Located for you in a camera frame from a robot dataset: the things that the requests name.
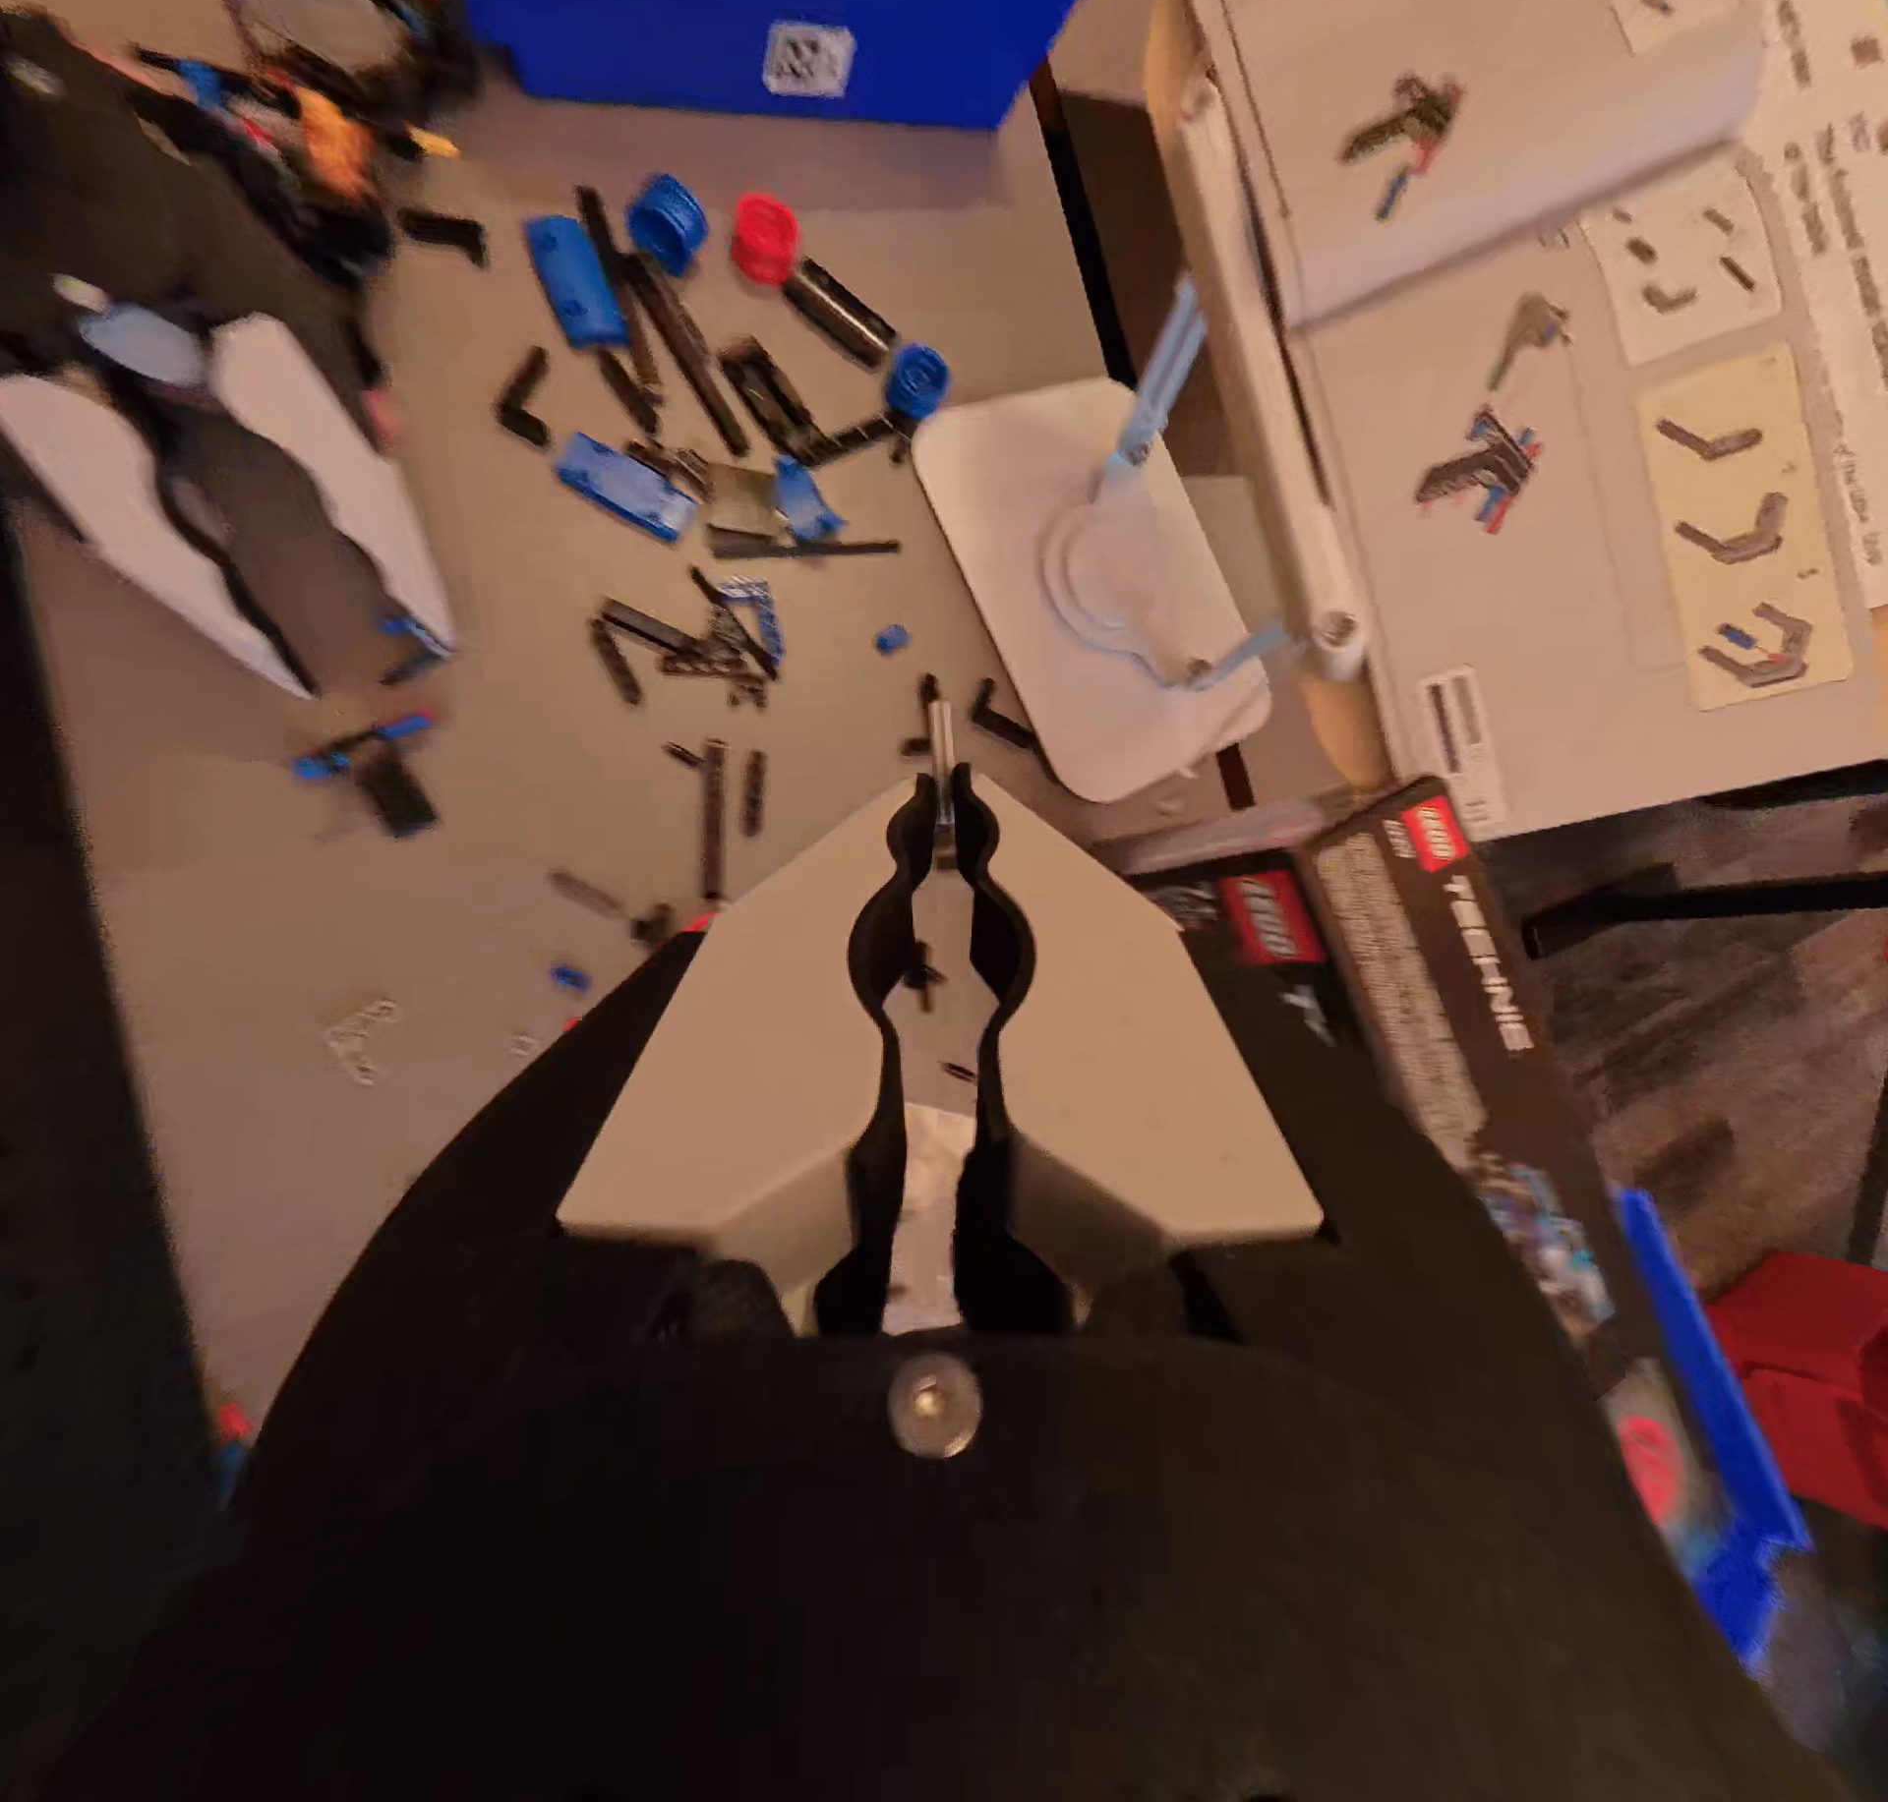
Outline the light grey short axle pin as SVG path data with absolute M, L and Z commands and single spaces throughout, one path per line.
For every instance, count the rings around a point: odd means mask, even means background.
M 917 693 L 926 712 L 928 750 L 931 764 L 931 867 L 934 870 L 956 870 L 954 710 L 945 698 L 941 679 L 936 675 L 924 675 L 917 685 Z

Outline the black angled beam flat plate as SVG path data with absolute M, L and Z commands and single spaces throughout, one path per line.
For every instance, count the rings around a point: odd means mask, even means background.
M 695 634 L 623 601 L 604 599 L 590 618 L 590 642 L 614 689 L 630 707 L 646 705 L 647 695 L 628 659 L 627 641 L 636 641 L 667 657 L 697 657 Z

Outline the small black blue brick assembly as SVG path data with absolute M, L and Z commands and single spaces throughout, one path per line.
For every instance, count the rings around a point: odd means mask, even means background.
M 437 725 L 427 710 L 404 712 L 298 752 L 289 771 L 308 783 L 346 779 L 367 800 L 381 831 L 407 838 L 438 825 L 437 807 L 407 758 L 407 747 Z

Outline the partly built toy truck chassis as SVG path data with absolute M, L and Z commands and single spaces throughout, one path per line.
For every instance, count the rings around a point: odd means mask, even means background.
M 222 0 L 234 65 L 134 45 L 205 121 L 249 202 L 321 278 L 375 280 L 402 241 L 482 269 L 484 227 L 402 202 L 399 168 L 449 160 L 434 116 L 478 94 L 464 0 Z

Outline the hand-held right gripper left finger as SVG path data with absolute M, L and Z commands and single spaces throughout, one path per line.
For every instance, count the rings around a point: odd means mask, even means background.
M 938 807 L 931 776 L 875 798 L 706 926 L 562 1234 L 751 1265 L 828 1337 L 884 1332 L 909 1161 L 886 1005 Z

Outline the instruction booklet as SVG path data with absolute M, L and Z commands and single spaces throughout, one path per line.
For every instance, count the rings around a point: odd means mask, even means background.
M 1885 758 L 1881 0 L 1175 0 L 1241 467 L 1516 837 Z

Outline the black toy set box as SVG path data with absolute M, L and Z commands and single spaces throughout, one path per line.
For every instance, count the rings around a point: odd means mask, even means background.
M 1580 1357 L 1669 1554 L 1700 1568 L 1730 1535 L 1729 1490 L 1447 787 L 1422 778 L 1346 817 L 1268 807 L 1105 857 L 1181 927 L 1222 1008 L 1262 982 L 1371 1062 Z

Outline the black connector cluster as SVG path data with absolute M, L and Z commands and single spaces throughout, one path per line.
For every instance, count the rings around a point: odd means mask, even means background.
M 662 654 L 659 671 L 672 677 L 719 679 L 727 687 L 729 707 L 769 707 L 769 689 L 779 666 L 769 645 L 745 621 L 739 607 L 706 576 L 691 567 L 690 578 L 706 599 L 711 614 L 701 634 L 690 637 L 680 650 Z

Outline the black curved panel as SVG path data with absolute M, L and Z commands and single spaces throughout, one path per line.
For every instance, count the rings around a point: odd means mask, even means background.
M 797 262 L 779 292 L 806 324 L 858 367 L 878 371 L 898 348 L 894 324 L 814 259 Z

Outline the black stacked thick beams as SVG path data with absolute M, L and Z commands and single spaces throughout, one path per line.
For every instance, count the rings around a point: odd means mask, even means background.
M 721 391 L 712 353 L 691 312 L 662 266 L 646 254 L 618 248 L 604 220 L 604 207 L 592 185 L 576 187 L 579 221 L 600 262 L 607 294 L 627 323 L 627 342 L 636 359 L 639 376 L 653 377 L 643 324 L 650 324 L 668 351 L 695 402 L 712 422 L 732 460 L 748 458 L 752 445 L 739 418 Z

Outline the black rectangular frame brick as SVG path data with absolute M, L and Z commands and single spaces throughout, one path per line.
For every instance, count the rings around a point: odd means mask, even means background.
M 769 351 L 754 337 L 742 337 L 721 351 L 719 367 L 767 442 L 777 454 L 814 466 L 825 433 Z

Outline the grey desk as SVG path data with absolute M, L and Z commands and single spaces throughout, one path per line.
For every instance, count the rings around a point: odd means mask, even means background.
M 621 204 L 678 175 L 711 207 L 717 245 L 691 280 L 719 342 L 751 334 L 828 423 L 880 392 L 725 254 L 739 195 L 779 197 L 812 258 L 898 334 L 943 353 L 953 402 L 981 402 L 1108 369 L 1064 198 L 1083 182 L 1121 262 L 1168 266 L 1166 182 L 1145 118 L 1078 98 L 1078 147 L 1041 75 L 998 133 L 695 116 L 538 102 L 490 72 L 449 136 L 458 160 L 422 168 L 424 204 L 484 223 L 490 267 L 407 246 L 371 303 L 391 367 L 402 466 L 422 504 L 460 655 L 418 684 L 438 728 L 412 755 L 440 822 L 379 831 L 342 783 L 289 776 L 294 755 L 404 707 L 370 698 L 379 669 L 325 638 L 329 685 L 299 705 L 125 588 L 25 517 L 33 618 L 71 776 L 154 1168 L 193 1331 L 218 1385 L 263 1417 L 342 1276 L 413 1177 L 590 997 L 634 968 L 621 927 L 568 903 L 569 870 L 628 912 L 699 909 L 695 774 L 665 750 L 767 752 L 767 817 L 729 831 L 727 885 L 751 889 L 913 774 L 917 685 L 936 675 L 968 712 L 1026 715 L 910 464 L 888 449 L 827 472 L 847 538 L 902 542 L 860 563 L 729 567 L 767 579 L 789 657 L 766 710 L 708 679 L 650 675 L 630 707 L 590 645 L 600 601 L 672 625 L 706 604 L 668 547 L 554 478 L 545 454 L 494 419 L 535 346 L 554 364 L 535 405 L 562 438 L 628 433 L 595 364 L 568 353 L 521 223 L 574 207 L 578 185 Z M 872 634 L 905 627 L 889 657 Z M 559 989 L 553 966 L 592 975 Z M 352 1084 L 322 1031 L 391 997 L 377 1085 Z

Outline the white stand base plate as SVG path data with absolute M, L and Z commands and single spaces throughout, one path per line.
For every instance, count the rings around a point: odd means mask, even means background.
M 1213 758 L 1271 712 L 1276 657 L 1324 693 L 1334 765 L 1450 774 L 1504 837 L 1732 776 L 1653 634 L 1669 619 L 1631 418 L 1601 406 L 1593 280 L 1527 287 L 1536 230 L 1735 141 L 1758 48 L 1723 72 L 1538 80 L 1516 221 L 1473 204 L 1437 259 L 1292 308 L 1276 182 L 1230 52 L 1154 80 L 1193 269 L 1137 396 L 1081 381 L 941 414 L 918 480 L 1079 798 Z

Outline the blue storage bin white tag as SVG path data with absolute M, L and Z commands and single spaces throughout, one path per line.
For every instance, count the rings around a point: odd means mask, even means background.
M 1079 0 L 464 0 L 545 99 L 990 133 Z

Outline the red plastic bin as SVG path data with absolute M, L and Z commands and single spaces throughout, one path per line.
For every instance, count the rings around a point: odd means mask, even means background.
M 1776 1252 L 1709 1304 L 1794 1497 L 1886 1528 L 1886 1273 Z

